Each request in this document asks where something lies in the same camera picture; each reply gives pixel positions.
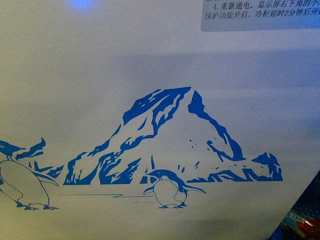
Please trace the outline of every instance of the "white surface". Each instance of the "white surface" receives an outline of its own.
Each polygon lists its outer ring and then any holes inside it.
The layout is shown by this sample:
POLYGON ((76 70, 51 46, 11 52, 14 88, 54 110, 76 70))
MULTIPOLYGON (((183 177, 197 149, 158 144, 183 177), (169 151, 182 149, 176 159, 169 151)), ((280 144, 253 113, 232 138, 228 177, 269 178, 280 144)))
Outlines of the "white surface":
POLYGON ((25 211, 0 194, 2 238, 269 237, 320 169, 320 30, 207 33, 201 0, 91 2, 0 3, 0 140, 26 148, 43 137, 37 160, 66 165, 109 139, 135 100, 190 86, 246 158, 277 157, 283 181, 194 184, 207 194, 158 209, 154 198, 68 195, 146 186, 65 186, 65 168, 60 186, 43 184, 57 210, 25 211))

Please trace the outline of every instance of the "penguin flipper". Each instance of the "penguin flipper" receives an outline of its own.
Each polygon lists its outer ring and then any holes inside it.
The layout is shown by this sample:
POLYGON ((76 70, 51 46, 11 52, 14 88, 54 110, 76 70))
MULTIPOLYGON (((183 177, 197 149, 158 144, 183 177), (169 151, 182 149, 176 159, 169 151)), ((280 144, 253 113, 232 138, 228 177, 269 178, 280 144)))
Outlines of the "penguin flipper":
POLYGON ((201 193, 206 194, 206 192, 204 190, 202 190, 201 188, 198 187, 194 187, 194 186, 189 186, 189 185, 184 185, 183 188, 187 191, 198 191, 201 193))
POLYGON ((55 180, 53 180, 51 177, 49 177, 47 175, 43 175, 43 174, 35 172, 35 171, 31 171, 31 172, 39 179, 40 182, 49 183, 49 184, 59 186, 59 184, 55 180))
POLYGON ((143 195, 153 193, 153 192, 154 192, 154 186, 151 186, 151 187, 147 188, 146 190, 144 190, 143 195))

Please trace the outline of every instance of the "penguin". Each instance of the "penguin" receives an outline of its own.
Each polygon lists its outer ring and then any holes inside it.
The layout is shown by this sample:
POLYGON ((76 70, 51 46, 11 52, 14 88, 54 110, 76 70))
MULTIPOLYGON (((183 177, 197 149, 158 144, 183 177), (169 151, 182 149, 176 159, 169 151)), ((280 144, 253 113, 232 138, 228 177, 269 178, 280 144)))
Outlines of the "penguin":
MULTIPOLYGON (((50 206, 50 198, 42 182, 30 169, 16 161, 0 162, 0 192, 15 201, 17 208, 34 211, 38 210, 37 205, 41 205, 44 210, 58 209, 50 206)), ((47 182, 58 185, 49 179, 47 182)))
POLYGON ((12 145, 6 141, 0 140, 0 153, 3 153, 6 155, 7 160, 13 160, 12 155, 14 152, 20 151, 20 150, 25 150, 24 147, 19 147, 12 145))
POLYGON ((158 178, 152 187, 147 188, 143 195, 154 193, 157 202, 161 205, 161 209, 168 209, 168 206, 180 209, 186 207, 185 201, 188 191, 198 191, 206 194, 204 190, 198 187, 186 185, 173 171, 165 169, 157 169, 146 174, 158 178))

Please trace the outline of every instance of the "blue line drawing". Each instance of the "blue line drawing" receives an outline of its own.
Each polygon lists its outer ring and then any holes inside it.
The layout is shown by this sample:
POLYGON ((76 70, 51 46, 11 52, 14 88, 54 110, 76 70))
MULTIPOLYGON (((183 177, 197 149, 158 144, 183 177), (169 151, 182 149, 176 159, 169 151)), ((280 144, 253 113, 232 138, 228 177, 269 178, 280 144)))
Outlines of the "blue line drawing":
MULTIPOLYGON (((105 195, 138 198, 153 194, 160 208, 180 209, 186 206, 188 191, 206 193, 186 183, 283 181, 277 158, 267 152, 245 158, 227 129, 205 112, 202 97, 191 87, 158 89, 137 99, 117 126, 104 143, 67 163, 64 185, 90 185, 93 180, 101 185, 149 185, 143 196, 105 195), (179 128, 180 123, 190 125, 179 128)), ((43 138, 28 149, 0 140, 0 152, 6 156, 0 162, 0 191, 17 207, 36 210, 38 204, 56 209, 50 206, 43 183, 58 186, 55 180, 64 165, 40 167, 39 161, 28 165, 19 161, 44 154, 45 146, 43 138), (19 174, 9 174, 13 170, 19 174), (40 196, 33 194, 34 189, 40 196)))
POLYGON ((59 176, 63 166, 40 168, 36 161, 33 162, 34 166, 31 162, 28 166, 19 162, 23 158, 33 158, 43 154, 42 149, 45 145, 43 138, 29 150, 0 141, 0 152, 7 157, 7 160, 0 162, 0 192, 12 199, 17 208, 24 207, 25 210, 34 211, 38 210, 37 205, 41 205, 44 210, 58 209, 50 206, 50 198, 43 183, 58 186, 54 179, 59 176))
POLYGON ((186 207, 185 201, 188 191, 198 191, 206 194, 204 190, 198 187, 186 185, 185 182, 173 171, 157 169, 146 175, 158 178, 152 187, 147 188, 143 194, 154 193, 161 209, 168 209, 169 206, 180 209, 186 207))

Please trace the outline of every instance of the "penguin illustration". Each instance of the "penguin illustration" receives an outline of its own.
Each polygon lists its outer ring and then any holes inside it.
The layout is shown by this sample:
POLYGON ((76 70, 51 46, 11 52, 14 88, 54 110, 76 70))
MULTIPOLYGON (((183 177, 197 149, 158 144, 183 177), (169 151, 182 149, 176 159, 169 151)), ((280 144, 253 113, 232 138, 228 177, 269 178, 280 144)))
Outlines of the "penguin illustration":
POLYGON ((43 179, 40 181, 31 170, 16 161, 0 162, 0 192, 15 201, 17 208, 37 210, 36 205, 42 205, 44 210, 57 209, 50 206, 50 199, 42 182, 58 184, 51 179, 43 179))
POLYGON ((188 191, 198 191, 206 194, 201 188, 186 185, 182 179, 170 170, 158 169, 146 175, 156 177, 158 180, 152 187, 147 188, 143 195, 154 193, 161 209, 168 209, 168 206, 174 206, 173 208, 176 209, 186 207, 185 201, 188 191))
POLYGON ((0 152, 6 155, 7 160, 13 160, 13 153, 24 149, 24 147, 15 146, 6 141, 0 140, 0 152))

